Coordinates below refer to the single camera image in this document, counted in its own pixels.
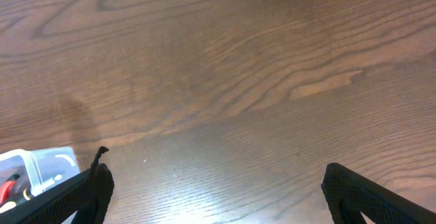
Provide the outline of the clear plastic container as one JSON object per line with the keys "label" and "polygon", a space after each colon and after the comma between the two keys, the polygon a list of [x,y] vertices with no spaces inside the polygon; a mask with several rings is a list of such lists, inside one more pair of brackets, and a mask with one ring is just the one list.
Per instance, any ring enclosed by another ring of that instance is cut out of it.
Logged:
{"label": "clear plastic container", "polygon": [[19,174],[15,187],[20,199],[1,205],[7,212],[80,173],[70,147],[42,150],[15,149],[1,154],[1,184]]}

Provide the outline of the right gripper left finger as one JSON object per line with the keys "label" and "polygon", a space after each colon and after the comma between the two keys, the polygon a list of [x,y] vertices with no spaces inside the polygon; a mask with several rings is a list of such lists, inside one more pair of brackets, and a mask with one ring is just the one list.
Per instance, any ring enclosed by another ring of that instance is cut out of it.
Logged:
{"label": "right gripper left finger", "polygon": [[71,215],[72,223],[103,223],[114,191],[112,173],[99,162],[106,152],[99,147],[89,169],[2,213],[1,224],[62,223]]}

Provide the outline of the stubby black yellow screwdriver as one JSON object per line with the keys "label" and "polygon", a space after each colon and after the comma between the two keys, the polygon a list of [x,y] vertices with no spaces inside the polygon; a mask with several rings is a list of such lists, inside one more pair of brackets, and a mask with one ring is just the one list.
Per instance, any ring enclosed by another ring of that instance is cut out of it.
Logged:
{"label": "stubby black yellow screwdriver", "polygon": [[15,221],[33,218],[53,210],[55,204],[67,199],[70,185],[64,185],[73,174],[60,168],[41,171],[32,161],[22,157],[23,150],[2,154],[1,217]]}

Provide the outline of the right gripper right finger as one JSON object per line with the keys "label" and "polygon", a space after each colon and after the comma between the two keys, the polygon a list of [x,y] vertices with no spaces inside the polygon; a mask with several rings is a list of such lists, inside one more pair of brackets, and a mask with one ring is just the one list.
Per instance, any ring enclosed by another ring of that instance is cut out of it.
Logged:
{"label": "right gripper right finger", "polygon": [[327,165],[321,188],[336,224],[435,222],[434,212],[338,163]]}

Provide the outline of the red black cutting pliers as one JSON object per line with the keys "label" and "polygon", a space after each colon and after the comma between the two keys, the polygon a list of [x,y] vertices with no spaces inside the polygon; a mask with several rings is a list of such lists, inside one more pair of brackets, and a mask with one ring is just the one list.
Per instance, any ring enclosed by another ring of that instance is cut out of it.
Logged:
{"label": "red black cutting pliers", "polygon": [[20,199],[15,187],[19,178],[19,174],[12,174],[1,184],[1,205],[8,202],[16,202]]}

